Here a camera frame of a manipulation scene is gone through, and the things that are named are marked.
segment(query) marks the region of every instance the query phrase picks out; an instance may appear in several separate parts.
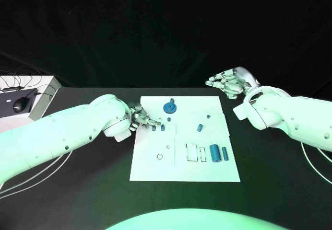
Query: black background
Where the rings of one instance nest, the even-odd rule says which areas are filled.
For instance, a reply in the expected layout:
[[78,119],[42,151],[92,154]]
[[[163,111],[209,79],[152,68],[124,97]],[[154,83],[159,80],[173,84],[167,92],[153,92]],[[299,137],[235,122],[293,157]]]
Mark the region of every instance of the black background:
[[263,85],[331,99],[331,11],[329,0],[3,1],[0,67],[144,88],[204,87],[243,66]]
[[[61,88],[45,115],[91,103],[108,93],[126,103],[139,101],[140,96],[219,96],[241,183],[130,181],[134,134],[117,142],[101,133],[74,150],[43,183],[0,200],[0,229],[105,229],[137,215],[173,208],[235,212],[292,230],[332,229],[331,184],[313,171],[300,143],[282,130],[260,131],[247,119],[238,121],[232,108],[241,99],[227,99],[215,88]],[[305,148],[315,167],[332,179],[331,163],[313,147]],[[4,189],[48,165],[16,176]]]

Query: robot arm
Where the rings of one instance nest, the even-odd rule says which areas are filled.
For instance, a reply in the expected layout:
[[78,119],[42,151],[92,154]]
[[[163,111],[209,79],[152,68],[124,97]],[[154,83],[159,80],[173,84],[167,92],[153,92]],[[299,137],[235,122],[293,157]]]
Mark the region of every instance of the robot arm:
[[217,74],[205,84],[219,88],[230,99],[245,94],[234,112],[240,120],[248,118],[258,130],[279,128],[295,140],[332,151],[332,102],[292,97],[282,89],[261,86],[243,67]]
[[140,105],[129,107],[111,94],[0,133],[0,184],[40,163],[94,141],[100,132],[121,141],[150,120]]

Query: small blue part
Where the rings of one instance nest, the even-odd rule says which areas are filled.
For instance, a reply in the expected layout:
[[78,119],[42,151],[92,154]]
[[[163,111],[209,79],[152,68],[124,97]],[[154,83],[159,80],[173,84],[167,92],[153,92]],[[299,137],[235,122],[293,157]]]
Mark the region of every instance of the small blue part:
[[165,112],[173,114],[176,112],[175,99],[170,99],[170,102],[165,104]]
[[224,160],[228,161],[227,148],[222,147],[221,149],[222,149]]
[[219,162],[221,161],[221,156],[219,156],[218,145],[211,145],[209,146],[209,152],[211,152],[212,162]]
[[199,124],[199,127],[198,127],[198,132],[202,131],[202,124]]

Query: black table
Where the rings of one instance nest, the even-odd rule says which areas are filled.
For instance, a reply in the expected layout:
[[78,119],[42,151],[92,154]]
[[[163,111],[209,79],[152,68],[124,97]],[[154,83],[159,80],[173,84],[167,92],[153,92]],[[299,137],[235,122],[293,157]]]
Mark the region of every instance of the black table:
[[[215,88],[61,88],[45,115],[91,103],[108,93],[124,102],[140,101],[140,96],[219,96],[241,182],[130,182],[134,134],[117,142],[101,133],[72,152],[42,184],[0,200],[0,229],[105,229],[140,214],[173,208],[235,212],[296,230],[332,229],[332,185],[309,166],[300,143],[282,130],[260,131],[247,119],[238,121],[232,108],[241,98],[227,99]],[[315,148],[306,146],[306,150],[332,179],[331,163]],[[49,163],[16,176],[4,188]]]

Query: black curtain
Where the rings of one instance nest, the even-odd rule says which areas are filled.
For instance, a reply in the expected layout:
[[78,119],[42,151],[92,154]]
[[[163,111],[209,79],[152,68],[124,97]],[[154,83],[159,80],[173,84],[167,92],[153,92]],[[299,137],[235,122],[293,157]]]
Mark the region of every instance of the black curtain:
[[261,84],[331,98],[329,0],[1,3],[1,58],[65,86],[205,87],[243,66]]

